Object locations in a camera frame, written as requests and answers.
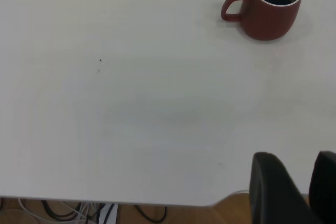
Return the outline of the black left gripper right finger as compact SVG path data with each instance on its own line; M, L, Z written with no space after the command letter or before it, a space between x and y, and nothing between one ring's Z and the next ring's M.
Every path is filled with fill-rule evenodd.
M321 151L314 164L309 204L323 223L335 223L335 153Z

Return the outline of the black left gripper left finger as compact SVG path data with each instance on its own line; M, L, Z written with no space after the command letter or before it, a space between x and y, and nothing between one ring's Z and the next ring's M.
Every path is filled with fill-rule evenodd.
M274 154L253 155L249 202L252 223L322 223Z

